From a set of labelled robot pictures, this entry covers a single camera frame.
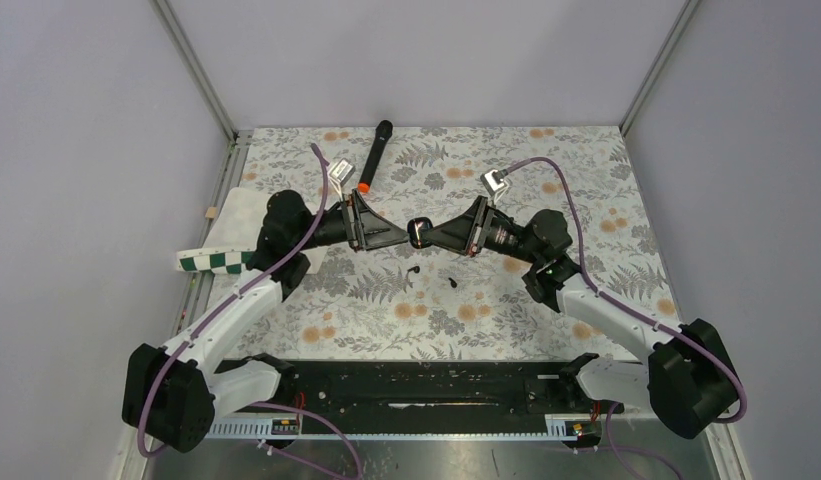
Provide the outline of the black earbud charging case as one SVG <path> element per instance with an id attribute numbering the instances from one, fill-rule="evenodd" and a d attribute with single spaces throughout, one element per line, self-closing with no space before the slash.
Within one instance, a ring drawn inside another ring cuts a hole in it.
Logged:
<path id="1" fill-rule="evenodd" d="M 407 223 L 407 233 L 409 244 L 414 249 L 425 249 L 431 246 L 431 242 L 426 238 L 426 232 L 432 228 L 433 224 L 427 217 L 417 217 Z"/>

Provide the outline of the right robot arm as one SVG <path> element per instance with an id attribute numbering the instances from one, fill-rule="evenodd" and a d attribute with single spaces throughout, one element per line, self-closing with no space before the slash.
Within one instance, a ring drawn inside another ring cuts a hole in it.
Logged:
<path id="1" fill-rule="evenodd" d="M 650 409 L 676 435 L 693 439 L 726 411 L 745 404 L 742 384 L 716 328 L 703 319 L 662 322 L 600 289 L 568 254 L 573 240 L 564 214 L 543 209 L 517 224 L 478 197 L 461 215 L 435 226 L 409 221 L 410 243 L 473 256 L 484 249 L 529 263 L 522 281 L 537 303 L 598 328 L 636 358 L 584 354 L 559 386 L 561 402 L 583 412 L 597 400 Z"/>

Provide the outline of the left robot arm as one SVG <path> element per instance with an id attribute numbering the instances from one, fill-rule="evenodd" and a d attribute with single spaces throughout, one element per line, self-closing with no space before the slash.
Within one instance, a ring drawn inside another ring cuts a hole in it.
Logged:
<path id="1" fill-rule="evenodd" d="M 263 402 L 282 411 L 295 401 L 291 365 L 268 354 L 239 360 L 220 371 L 225 356 L 258 320 L 282 305 L 302 283 L 308 249 L 347 243 L 354 251 L 407 242 L 407 232 L 372 211 L 359 193 L 311 212 L 294 190 L 273 194 L 247 261 L 230 294 L 192 326 L 160 347 L 143 344 L 131 354 L 121 418 L 139 441 L 151 436 L 186 453 L 211 425 Z"/>

